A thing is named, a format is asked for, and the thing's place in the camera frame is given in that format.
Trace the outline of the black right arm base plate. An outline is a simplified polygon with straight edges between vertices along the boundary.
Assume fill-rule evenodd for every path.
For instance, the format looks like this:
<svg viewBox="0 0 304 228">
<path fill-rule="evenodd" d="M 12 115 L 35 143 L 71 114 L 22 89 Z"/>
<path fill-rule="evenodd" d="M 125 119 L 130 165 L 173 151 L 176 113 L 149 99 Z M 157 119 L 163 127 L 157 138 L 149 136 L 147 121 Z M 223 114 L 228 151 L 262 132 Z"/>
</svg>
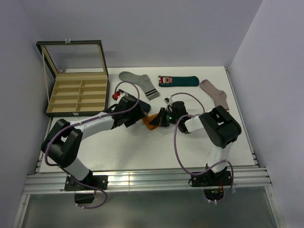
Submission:
<svg viewBox="0 0 304 228">
<path fill-rule="evenodd" d="M 200 176 L 194 174 L 197 174 L 197 172 L 194 172 L 189 180 L 189 185 L 192 187 L 230 186 L 233 181 L 231 172 L 227 170 L 217 173 L 208 171 Z"/>
</svg>

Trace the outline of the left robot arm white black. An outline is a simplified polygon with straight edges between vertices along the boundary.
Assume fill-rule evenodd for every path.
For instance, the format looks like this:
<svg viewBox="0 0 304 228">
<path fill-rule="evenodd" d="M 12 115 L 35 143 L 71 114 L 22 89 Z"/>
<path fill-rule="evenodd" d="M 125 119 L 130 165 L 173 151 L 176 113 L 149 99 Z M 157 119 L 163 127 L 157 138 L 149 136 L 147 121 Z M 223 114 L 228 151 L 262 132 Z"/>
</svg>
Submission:
<svg viewBox="0 0 304 228">
<path fill-rule="evenodd" d="M 109 109 L 78 121 L 59 119 L 41 145 L 48 166 L 58 166 L 76 179 L 76 185 L 86 190 L 93 184 L 93 173 L 77 157 L 80 144 L 86 138 L 124 125 L 129 127 L 145 117 L 139 102 L 123 96 Z"/>
</svg>

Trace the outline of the dark green reindeer sock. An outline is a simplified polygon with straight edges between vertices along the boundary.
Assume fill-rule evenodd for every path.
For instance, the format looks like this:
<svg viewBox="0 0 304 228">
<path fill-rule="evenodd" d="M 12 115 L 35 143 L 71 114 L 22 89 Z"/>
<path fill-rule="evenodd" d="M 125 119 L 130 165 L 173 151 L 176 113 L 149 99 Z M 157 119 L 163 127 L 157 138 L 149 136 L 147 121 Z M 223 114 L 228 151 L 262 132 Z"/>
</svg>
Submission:
<svg viewBox="0 0 304 228">
<path fill-rule="evenodd" d="M 196 76 L 158 76 L 160 87 L 196 87 L 200 81 Z"/>
</svg>

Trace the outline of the taupe sock red cuff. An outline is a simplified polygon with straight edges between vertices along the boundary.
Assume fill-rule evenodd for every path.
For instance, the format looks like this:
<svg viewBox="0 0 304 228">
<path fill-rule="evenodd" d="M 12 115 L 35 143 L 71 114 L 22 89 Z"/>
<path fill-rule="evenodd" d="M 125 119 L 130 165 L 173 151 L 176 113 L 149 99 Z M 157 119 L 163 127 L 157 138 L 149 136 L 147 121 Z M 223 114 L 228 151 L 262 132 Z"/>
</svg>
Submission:
<svg viewBox="0 0 304 228">
<path fill-rule="evenodd" d="M 199 84 L 200 88 L 213 100 L 215 107 L 222 106 L 229 111 L 227 95 L 223 90 L 217 89 L 209 80 L 204 79 Z"/>
</svg>

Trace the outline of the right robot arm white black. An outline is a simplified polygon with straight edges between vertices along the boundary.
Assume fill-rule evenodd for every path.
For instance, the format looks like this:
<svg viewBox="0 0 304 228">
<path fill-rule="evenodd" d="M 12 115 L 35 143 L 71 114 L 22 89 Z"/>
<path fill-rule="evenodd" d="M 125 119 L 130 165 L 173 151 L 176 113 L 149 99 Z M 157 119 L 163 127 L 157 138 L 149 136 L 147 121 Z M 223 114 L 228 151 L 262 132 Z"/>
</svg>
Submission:
<svg viewBox="0 0 304 228">
<path fill-rule="evenodd" d="M 228 161 L 233 143 L 241 135 L 240 124 L 221 105 L 216 106 L 209 112 L 198 115 L 189 115 L 183 101 L 176 101 L 169 108 L 161 108 L 159 113 L 149 121 L 151 126 L 168 127 L 175 125 L 173 135 L 173 147 L 175 156 L 180 167 L 188 174 L 195 176 L 206 173 L 206 181 L 210 185 L 216 185 L 222 179 L 222 171 L 231 165 Z M 192 173 L 187 170 L 178 155 L 176 135 L 177 131 L 190 134 L 198 130 L 204 130 L 213 143 L 209 161 L 205 171 Z"/>
</svg>

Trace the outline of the aluminium rail frame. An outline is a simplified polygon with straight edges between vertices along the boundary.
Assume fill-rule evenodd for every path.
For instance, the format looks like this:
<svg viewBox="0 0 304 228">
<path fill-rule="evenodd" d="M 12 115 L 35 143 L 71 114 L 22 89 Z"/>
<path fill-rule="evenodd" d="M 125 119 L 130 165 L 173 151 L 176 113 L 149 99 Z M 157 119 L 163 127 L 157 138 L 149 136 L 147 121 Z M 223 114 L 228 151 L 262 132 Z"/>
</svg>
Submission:
<svg viewBox="0 0 304 228">
<path fill-rule="evenodd" d="M 96 209 L 75 206 L 74 193 L 65 192 L 66 175 L 39 161 L 37 172 L 26 179 L 13 226 L 15 228 L 283 228 L 266 168 L 255 157 L 246 126 L 225 66 L 130 67 L 147 74 L 154 84 L 159 75 L 197 76 L 225 91 L 230 113 L 240 123 L 242 134 L 229 155 L 234 169 L 233 192 L 217 205 L 205 201 L 203 188 L 188 185 L 190 176 L 179 166 L 171 129 L 148 131 L 141 136 L 161 140 L 152 150 L 147 143 L 126 155 L 98 153 L 94 136 L 86 143 L 92 149 L 86 165 L 109 178 L 107 202 Z"/>
</svg>

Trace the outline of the grey striped sock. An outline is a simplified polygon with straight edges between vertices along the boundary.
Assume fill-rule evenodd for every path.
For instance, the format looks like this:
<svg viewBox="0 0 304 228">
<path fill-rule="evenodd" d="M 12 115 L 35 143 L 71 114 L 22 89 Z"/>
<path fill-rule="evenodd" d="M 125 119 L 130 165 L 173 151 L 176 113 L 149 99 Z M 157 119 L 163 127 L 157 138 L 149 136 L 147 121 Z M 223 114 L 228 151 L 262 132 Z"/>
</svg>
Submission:
<svg viewBox="0 0 304 228">
<path fill-rule="evenodd" d="M 147 75 L 136 75 L 131 72 L 123 71 L 119 73 L 118 76 L 122 81 L 127 81 L 139 86 L 149 101 L 160 96 L 160 93 L 154 87 Z"/>
</svg>

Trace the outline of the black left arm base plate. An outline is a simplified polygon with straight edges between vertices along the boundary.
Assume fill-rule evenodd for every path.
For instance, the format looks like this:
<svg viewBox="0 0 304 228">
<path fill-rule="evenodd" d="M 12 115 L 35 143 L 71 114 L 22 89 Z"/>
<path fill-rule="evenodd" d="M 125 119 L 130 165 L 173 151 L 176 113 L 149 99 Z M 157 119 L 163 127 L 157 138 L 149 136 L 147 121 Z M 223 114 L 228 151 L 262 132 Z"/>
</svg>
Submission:
<svg viewBox="0 0 304 228">
<path fill-rule="evenodd" d="M 92 186 L 94 188 L 99 188 L 102 190 L 107 189 L 108 176 L 107 175 L 94 175 L 90 183 L 86 185 Z M 82 191 L 82 190 L 92 190 L 89 187 L 78 184 L 74 178 L 67 176 L 66 183 L 64 186 L 64 191 Z"/>
</svg>

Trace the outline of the navy santa sock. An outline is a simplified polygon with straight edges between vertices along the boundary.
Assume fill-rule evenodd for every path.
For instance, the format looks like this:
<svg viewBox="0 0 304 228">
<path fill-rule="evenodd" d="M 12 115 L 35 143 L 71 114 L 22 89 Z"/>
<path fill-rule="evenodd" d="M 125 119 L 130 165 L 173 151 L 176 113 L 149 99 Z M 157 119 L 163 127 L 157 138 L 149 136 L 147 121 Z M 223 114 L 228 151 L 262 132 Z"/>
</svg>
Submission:
<svg viewBox="0 0 304 228">
<path fill-rule="evenodd" d="M 134 100 L 137 100 L 137 98 L 136 98 L 135 96 L 133 96 L 133 95 L 130 94 L 130 93 L 125 92 L 125 91 L 122 90 L 122 89 L 119 89 L 118 91 L 123 92 L 123 93 L 126 93 L 126 95 L 127 95 L 128 97 L 130 97 L 130 98 L 132 98 L 132 99 L 134 99 Z M 144 112 L 147 112 L 147 113 L 150 112 L 151 106 L 150 106 L 148 103 L 146 103 L 146 102 L 144 102 L 144 101 L 142 101 L 142 100 L 139 100 L 139 105 L 140 105 L 141 109 L 142 109 Z"/>
</svg>

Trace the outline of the black compartment box beige lining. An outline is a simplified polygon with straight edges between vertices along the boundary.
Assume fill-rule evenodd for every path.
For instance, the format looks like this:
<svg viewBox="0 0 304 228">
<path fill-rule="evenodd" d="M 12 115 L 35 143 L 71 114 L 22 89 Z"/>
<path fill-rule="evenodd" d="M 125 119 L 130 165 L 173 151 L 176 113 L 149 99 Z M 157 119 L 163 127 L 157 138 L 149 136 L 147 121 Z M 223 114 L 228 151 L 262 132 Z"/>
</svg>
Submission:
<svg viewBox="0 0 304 228">
<path fill-rule="evenodd" d="M 109 73 L 101 40 L 38 41 L 47 90 L 48 117 L 93 116 L 108 107 Z"/>
</svg>

